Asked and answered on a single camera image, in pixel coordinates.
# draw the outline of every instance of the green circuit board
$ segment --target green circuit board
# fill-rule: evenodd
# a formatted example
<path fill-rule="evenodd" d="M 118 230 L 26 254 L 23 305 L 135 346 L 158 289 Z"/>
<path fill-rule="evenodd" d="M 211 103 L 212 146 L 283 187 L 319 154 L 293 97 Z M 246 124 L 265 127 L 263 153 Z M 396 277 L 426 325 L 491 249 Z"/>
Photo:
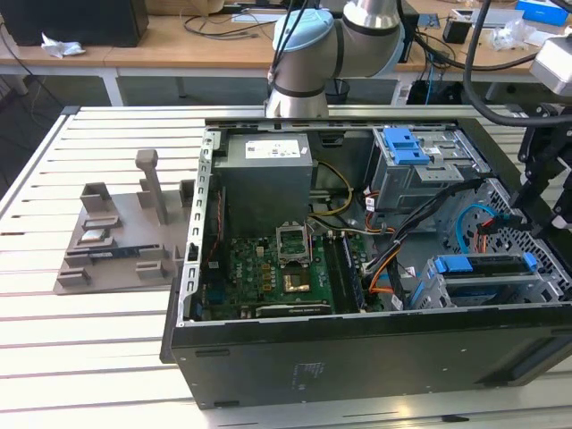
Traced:
<path fill-rule="evenodd" d="M 212 319 L 250 318 L 254 308 L 277 304 L 327 304 L 332 306 L 332 312 L 335 313 L 323 240 L 326 239 L 321 236 L 313 237 L 310 264 L 297 265 L 298 269 L 306 270 L 309 290 L 286 291 L 284 282 L 288 268 L 279 263 L 275 236 L 232 239 L 229 281 L 216 287 L 210 285 L 206 291 L 206 308 Z M 365 260 L 366 256 L 363 240 L 355 236 L 349 239 L 349 243 L 354 262 L 359 266 L 361 259 Z M 300 246 L 299 238 L 294 235 L 291 238 L 282 236 L 282 253 L 296 254 L 303 251 L 303 242 Z"/>

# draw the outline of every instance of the gray power supply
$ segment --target gray power supply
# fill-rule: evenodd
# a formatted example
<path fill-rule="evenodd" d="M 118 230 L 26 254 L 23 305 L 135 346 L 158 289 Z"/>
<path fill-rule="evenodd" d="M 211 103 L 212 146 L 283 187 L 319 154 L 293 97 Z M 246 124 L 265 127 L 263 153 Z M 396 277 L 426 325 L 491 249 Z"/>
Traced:
<path fill-rule="evenodd" d="M 233 236 L 264 237 L 276 225 L 306 221 L 312 156 L 305 134 L 231 136 L 214 173 L 226 187 Z"/>

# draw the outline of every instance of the floor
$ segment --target floor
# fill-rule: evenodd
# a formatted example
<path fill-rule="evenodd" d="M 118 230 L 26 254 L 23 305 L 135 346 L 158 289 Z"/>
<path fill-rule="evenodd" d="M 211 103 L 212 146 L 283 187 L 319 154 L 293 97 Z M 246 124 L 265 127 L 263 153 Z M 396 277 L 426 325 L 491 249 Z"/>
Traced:
<path fill-rule="evenodd" d="M 64 105 L 109 105 L 103 82 L 90 77 L 49 77 L 47 88 Z M 0 197 L 15 180 L 39 145 L 61 107 L 27 78 L 29 94 L 17 97 L 0 80 Z M 188 78 L 188 96 L 179 98 L 174 78 L 122 78 L 120 84 L 129 105 L 261 105 L 266 97 L 263 79 Z M 394 82 L 390 80 L 350 80 L 347 104 L 389 104 Z M 477 88 L 484 94 L 485 85 Z M 551 101 L 553 97 L 539 85 L 519 85 L 501 91 L 494 103 L 522 104 L 529 100 Z"/>

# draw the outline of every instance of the motherboard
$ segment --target motherboard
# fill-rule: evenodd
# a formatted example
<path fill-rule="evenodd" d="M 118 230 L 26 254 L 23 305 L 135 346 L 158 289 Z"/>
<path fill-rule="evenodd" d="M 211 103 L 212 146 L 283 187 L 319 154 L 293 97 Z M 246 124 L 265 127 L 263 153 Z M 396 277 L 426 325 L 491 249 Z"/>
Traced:
<path fill-rule="evenodd" d="M 307 260 L 284 263 L 284 257 L 304 254 L 306 247 Z M 334 248 L 352 272 L 342 272 L 335 255 L 328 257 Z M 359 235 L 232 239 L 225 279 L 205 285 L 206 316 L 231 320 L 355 311 L 364 305 L 363 297 L 358 300 L 355 291 L 344 288 L 352 277 L 361 288 L 357 267 L 365 261 L 364 240 Z"/>

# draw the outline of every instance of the desk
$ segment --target desk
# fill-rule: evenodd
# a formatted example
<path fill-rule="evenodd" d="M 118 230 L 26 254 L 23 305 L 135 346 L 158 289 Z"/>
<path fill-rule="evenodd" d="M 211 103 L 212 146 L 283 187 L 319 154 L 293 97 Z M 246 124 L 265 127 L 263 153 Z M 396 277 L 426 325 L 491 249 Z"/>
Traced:
<path fill-rule="evenodd" d="M 449 14 L 451 4 L 437 0 L 410 0 L 420 13 L 437 13 L 440 17 Z M 249 24 L 227 22 L 220 25 L 207 25 L 206 30 L 223 31 L 237 29 Z M 217 41 L 189 34 L 181 26 L 178 16 L 150 16 L 147 33 L 138 47 L 120 48 L 109 46 L 87 46 L 87 53 L 62 60 L 48 56 L 37 46 L 17 47 L 12 38 L 9 43 L 16 53 L 38 75 L 80 75 L 98 76 L 104 83 L 112 105 L 124 105 L 124 100 L 117 78 L 120 76 L 171 76 L 180 77 L 259 77 L 266 76 L 273 58 L 270 40 L 260 29 L 252 30 L 259 37 L 245 40 Z M 265 28 L 266 33 L 273 35 L 273 26 Z M 553 32 L 562 31 L 552 27 Z M 428 29 L 428 34 L 441 37 L 442 29 Z M 457 59 L 464 62 L 467 44 L 452 46 Z M 533 52 L 493 52 L 488 47 L 481 47 L 477 52 L 476 62 L 479 64 L 504 63 L 522 55 Z M 523 64 L 506 71 L 475 72 L 474 81 L 485 82 L 536 82 L 528 72 L 530 64 Z M 377 79 L 397 80 L 398 84 L 392 99 L 393 105 L 404 105 L 407 102 L 411 84 L 418 79 L 425 67 L 425 55 L 421 47 L 413 45 L 409 61 L 398 64 L 391 73 L 376 76 Z M 25 74 L 25 71 L 0 46 L 0 74 Z M 449 70 L 445 80 L 462 80 L 460 70 Z M 184 93 L 182 80 L 178 80 L 180 94 Z"/>
<path fill-rule="evenodd" d="M 508 112 L 499 107 L 500 114 Z M 470 106 L 333 108 L 333 117 L 476 117 Z M 156 148 L 163 189 L 196 177 L 209 117 L 260 118 L 257 107 L 89 107 L 62 115 L 0 202 L 0 427 L 431 427 L 460 414 L 473 429 L 556 428 L 572 421 L 572 359 L 522 388 L 201 413 L 158 354 L 162 291 L 57 297 L 57 270 L 86 182 L 139 190 L 138 149 Z M 194 119 L 180 125 L 181 119 Z M 516 162 L 524 131 L 481 124 Z"/>

